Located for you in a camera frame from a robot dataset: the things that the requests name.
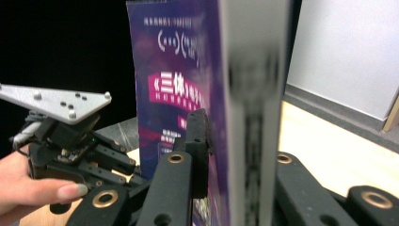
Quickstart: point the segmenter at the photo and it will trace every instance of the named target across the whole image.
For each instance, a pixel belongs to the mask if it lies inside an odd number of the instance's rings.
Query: purple book cover
[[[127,9],[142,176],[152,178],[159,157],[185,135],[187,114],[205,108],[219,133],[208,197],[194,200],[193,224],[230,225],[218,1],[128,2]]]
[[[213,154],[208,197],[193,225],[270,225],[291,1],[128,2],[140,161],[184,136],[186,115],[205,108]]]

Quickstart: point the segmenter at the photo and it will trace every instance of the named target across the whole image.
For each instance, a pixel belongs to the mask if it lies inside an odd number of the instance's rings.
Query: human hand
[[[27,153],[27,146],[21,149]],[[45,204],[69,203],[88,193],[85,185],[58,179],[32,180],[25,156],[0,159],[0,225],[9,225]]]

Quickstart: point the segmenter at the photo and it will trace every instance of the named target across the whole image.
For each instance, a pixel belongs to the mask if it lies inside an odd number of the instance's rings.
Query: white panel
[[[399,87],[399,1],[303,1],[288,84],[378,120]]]
[[[0,84],[0,99],[67,124],[77,124],[111,103],[111,94]]]

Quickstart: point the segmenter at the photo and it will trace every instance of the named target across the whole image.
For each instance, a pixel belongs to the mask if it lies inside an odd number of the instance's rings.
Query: floor
[[[324,187],[346,196],[374,186],[399,198],[399,154],[283,103],[279,150],[295,155]]]
[[[284,101],[399,153],[399,126],[393,127],[388,133],[383,132],[383,121],[377,121],[347,107],[290,86],[287,86]]]

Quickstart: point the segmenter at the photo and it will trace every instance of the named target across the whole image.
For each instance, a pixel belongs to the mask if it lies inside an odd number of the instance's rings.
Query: white wall
[[[384,121],[399,88],[399,1],[303,0],[288,84]]]

